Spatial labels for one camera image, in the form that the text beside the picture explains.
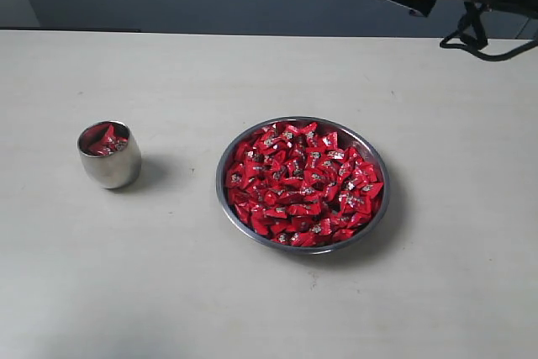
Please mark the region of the shiny steel cup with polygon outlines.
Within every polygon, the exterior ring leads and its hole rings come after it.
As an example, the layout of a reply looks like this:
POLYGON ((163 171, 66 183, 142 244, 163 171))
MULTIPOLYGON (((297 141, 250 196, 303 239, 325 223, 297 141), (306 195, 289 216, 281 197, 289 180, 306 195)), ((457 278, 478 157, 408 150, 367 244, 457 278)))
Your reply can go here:
POLYGON ((77 149, 87 175, 106 189, 118 189, 135 182, 142 167, 140 148, 130 128, 119 121, 102 121, 84 129, 78 140, 77 149), (90 156, 84 149, 89 141, 88 131, 101 124, 116 124, 128 138, 124 149, 110 156, 90 156))

